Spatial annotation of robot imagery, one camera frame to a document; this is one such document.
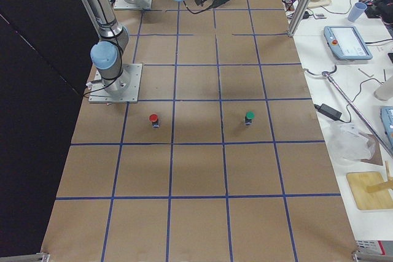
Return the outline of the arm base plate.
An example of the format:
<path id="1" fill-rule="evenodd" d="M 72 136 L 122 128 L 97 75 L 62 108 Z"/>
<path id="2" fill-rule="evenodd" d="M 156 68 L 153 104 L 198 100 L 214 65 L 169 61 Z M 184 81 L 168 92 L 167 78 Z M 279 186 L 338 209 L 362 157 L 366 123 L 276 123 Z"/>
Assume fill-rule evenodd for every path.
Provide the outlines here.
<path id="1" fill-rule="evenodd" d="M 115 0 L 115 10 L 150 10 L 152 0 Z"/>
<path id="2" fill-rule="evenodd" d="M 143 64 L 123 64 L 122 75 L 109 87 L 111 81 L 101 79 L 98 70 L 95 73 L 95 80 L 91 86 L 91 93 L 88 94 L 90 103 L 137 103 L 142 75 Z"/>

